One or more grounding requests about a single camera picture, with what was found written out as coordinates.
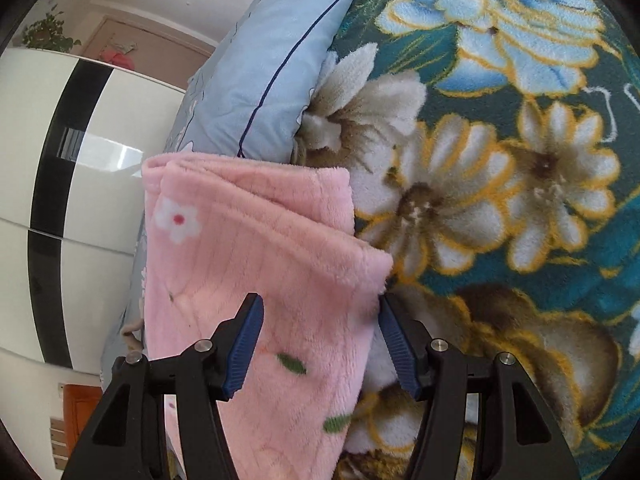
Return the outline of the dark grey garment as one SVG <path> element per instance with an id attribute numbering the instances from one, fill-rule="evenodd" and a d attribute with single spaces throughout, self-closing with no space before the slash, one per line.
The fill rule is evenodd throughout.
<path id="1" fill-rule="evenodd" d="M 137 321 L 124 324 L 120 329 L 120 336 L 126 344 L 128 352 L 142 352 L 144 350 L 144 344 L 142 340 L 137 337 L 137 333 L 141 333 L 143 327 L 144 322 L 142 318 L 139 318 Z"/>

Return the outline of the wooden orange headboard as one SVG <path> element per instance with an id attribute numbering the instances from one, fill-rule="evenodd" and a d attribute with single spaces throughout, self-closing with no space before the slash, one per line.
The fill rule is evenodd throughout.
<path id="1" fill-rule="evenodd" d="M 72 454 L 82 430 L 98 406 L 102 389 L 96 386 L 63 386 L 63 422 L 68 454 Z"/>

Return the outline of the white black stripe wardrobe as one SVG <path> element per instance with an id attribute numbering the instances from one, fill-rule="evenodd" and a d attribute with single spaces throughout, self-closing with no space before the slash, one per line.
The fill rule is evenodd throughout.
<path id="1" fill-rule="evenodd" d="M 182 91 L 80 56 L 1 57 L 1 344 L 96 374 L 124 310 L 143 214 L 142 162 Z"/>

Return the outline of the blue daisy print duvet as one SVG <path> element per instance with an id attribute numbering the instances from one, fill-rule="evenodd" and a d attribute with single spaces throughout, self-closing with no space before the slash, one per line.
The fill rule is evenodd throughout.
<path id="1" fill-rule="evenodd" d="M 254 0 L 189 79 L 164 152 L 289 162 L 352 0 Z"/>

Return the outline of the teal floral plush blanket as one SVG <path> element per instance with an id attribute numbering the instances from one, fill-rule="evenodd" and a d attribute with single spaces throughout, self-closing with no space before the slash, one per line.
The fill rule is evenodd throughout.
<path id="1" fill-rule="evenodd" d="M 350 175 L 390 291 L 518 358 L 585 479 L 639 418 L 639 57 L 606 0 L 354 0 L 293 162 Z"/>

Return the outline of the brown wooden door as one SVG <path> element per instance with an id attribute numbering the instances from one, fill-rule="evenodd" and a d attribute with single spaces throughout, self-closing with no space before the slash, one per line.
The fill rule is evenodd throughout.
<path id="1" fill-rule="evenodd" d="M 185 89 L 214 48 L 169 29 L 153 30 L 120 18 L 104 18 L 82 50 L 92 58 Z"/>

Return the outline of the green hanging plant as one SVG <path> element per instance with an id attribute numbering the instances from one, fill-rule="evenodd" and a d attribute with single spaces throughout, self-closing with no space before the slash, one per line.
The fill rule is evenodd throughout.
<path id="1" fill-rule="evenodd" d="M 28 25 L 21 36 L 22 46 L 62 53 L 70 53 L 74 47 L 80 47 L 79 39 L 66 35 L 63 14 L 63 11 L 51 10 L 41 20 Z"/>

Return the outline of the pink fleece pajama garment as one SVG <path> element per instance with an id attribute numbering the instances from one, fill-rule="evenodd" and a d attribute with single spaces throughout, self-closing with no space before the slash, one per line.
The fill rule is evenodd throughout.
<path id="1" fill-rule="evenodd" d="M 393 265 L 354 234 L 347 170 L 182 152 L 147 160 L 142 181 L 148 355 L 176 356 L 262 296 L 244 385 L 220 409 L 236 470 L 331 478 Z"/>

